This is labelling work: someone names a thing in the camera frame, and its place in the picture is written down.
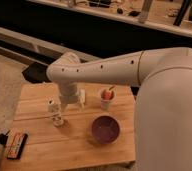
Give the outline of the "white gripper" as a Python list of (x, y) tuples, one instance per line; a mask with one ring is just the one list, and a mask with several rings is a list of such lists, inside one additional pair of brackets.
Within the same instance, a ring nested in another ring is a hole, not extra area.
[(59, 97), (60, 101), (62, 102), (60, 104), (61, 112), (64, 113), (67, 108), (67, 103), (77, 103), (78, 107), (80, 109), (84, 109), (84, 103), (78, 101), (79, 94), (78, 94), (78, 87), (76, 83), (65, 83), (65, 84), (59, 84)]

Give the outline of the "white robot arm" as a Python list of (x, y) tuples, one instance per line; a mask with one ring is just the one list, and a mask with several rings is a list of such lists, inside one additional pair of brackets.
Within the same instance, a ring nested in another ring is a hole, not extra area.
[(65, 105), (77, 101), (79, 82), (137, 87), (137, 171), (192, 171), (192, 48), (142, 50), (85, 63), (66, 52), (46, 74)]

